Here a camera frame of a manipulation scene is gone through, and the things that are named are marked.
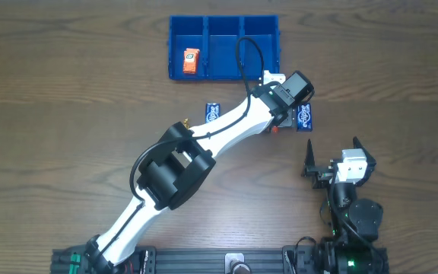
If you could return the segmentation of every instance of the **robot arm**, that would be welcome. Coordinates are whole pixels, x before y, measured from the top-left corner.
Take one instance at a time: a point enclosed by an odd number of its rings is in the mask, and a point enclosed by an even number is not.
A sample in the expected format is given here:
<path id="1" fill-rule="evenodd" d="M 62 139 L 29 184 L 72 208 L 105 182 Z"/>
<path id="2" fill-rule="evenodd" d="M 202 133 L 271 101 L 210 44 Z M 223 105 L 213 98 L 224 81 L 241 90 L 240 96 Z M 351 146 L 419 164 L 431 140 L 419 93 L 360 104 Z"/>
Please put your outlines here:
<path id="1" fill-rule="evenodd" d="M 108 232 L 97 235 L 86 244 L 87 258 L 97 273 L 113 273 L 135 251 L 135 247 L 154 219 L 174 210 L 200 187 L 215 164 L 215 158 L 237 142 L 281 123 L 289 108 L 300 104 L 313 92 L 307 78 L 295 72 L 287 80 L 283 74 L 265 71 L 263 85 L 253 88 L 247 116 L 237 124 L 207 139 L 189 140 L 178 145 L 162 145 L 139 166 L 136 192 L 144 200 L 133 198 Z M 182 123 L 171 126 L 160 141 L 207 135 L 240 118 L 247 98 L 220 118 L 187 130 Z M 190 164 L 184 167 L 172 155 L 182 153 Z"/>

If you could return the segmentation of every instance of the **wood grain tabletop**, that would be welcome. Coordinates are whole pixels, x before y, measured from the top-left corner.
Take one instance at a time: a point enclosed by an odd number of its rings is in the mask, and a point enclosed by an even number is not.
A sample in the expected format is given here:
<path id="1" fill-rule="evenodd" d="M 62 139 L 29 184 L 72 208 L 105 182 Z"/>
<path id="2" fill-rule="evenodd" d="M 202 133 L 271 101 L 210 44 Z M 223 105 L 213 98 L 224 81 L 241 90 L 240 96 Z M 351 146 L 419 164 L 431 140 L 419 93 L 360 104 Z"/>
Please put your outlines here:
<path id="1" fill-rule="evenodd" d="M 438 0 L 0 0 L 0 273 L 48 273 L 54 248 L 102 234 L 135 159 L 175 122 L 204 122 L 240 82 L 168 78 L 171 14 L 278 14 L 281 72 L 316 87 L 313 131 L 261 134 L 217 159 L 153 224 L 155 247 L 320 240 L 325 197 L 300 176 L 358 136 L 377 159 L 358 196 L 384 208 L 391 273 L 438 272 Z"/>

